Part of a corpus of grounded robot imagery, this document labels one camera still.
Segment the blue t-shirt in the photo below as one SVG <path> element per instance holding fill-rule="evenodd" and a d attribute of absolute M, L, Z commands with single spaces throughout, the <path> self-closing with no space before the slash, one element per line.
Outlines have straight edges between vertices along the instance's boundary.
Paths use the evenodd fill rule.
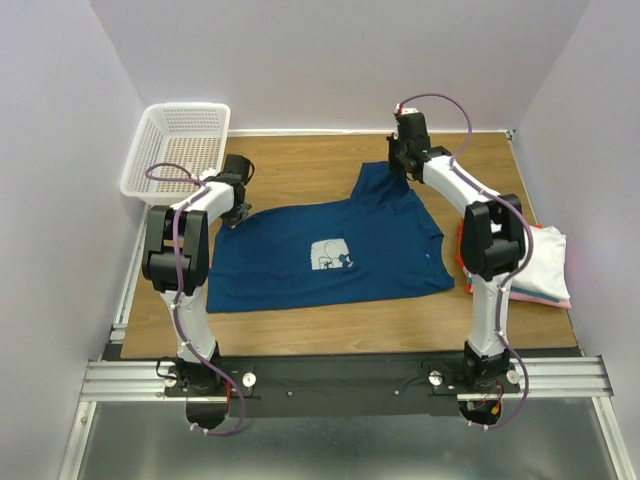
<path fill-rule="evenodd" d="M 223 226 L 209 313 L 306 308 L 448 291 L 444 235 L 402 173 L 362 165 L 349 198 L 287 206 Z"/>

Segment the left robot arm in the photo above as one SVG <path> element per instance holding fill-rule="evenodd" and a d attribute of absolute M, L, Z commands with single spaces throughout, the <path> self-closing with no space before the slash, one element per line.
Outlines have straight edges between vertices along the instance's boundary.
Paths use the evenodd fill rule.
<path fill-rule="evenodd" d="M 217 352 L 205 311 L 204 284 L 210 268 L 209 229 L 217 220 L 234 228 L 249 213 L 246 187 L 255 173 L 247 157 L 226 156 L 220 171 L 195 175 L 171 162 L 151 165 L 154 181 L 189 183 L 197 190 L 170 206 L 152 207 L 147 216 L 142 273 L 164 300 L 177 337 L 177 357 L 194 363 L 187 382 L 201 395 L 214 393 L 222 380 L 212 364 Z"/>

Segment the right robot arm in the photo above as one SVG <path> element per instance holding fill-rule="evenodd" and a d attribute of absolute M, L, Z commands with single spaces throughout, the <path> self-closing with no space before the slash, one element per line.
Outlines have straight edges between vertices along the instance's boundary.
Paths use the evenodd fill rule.
<path fill-rule="evenodd" d="M 472 274 L 473 316 L 459 371 L 462 384 L 480 392 L 509 370 L 509 294 L 528 243 L 521 202 L 486 187 L 448 150 L 433 147 L 418 110 L 400 107 L 395 120 L 387 138 L 390 169 L 435 189 L 462 216 L 459 254 Z"/>

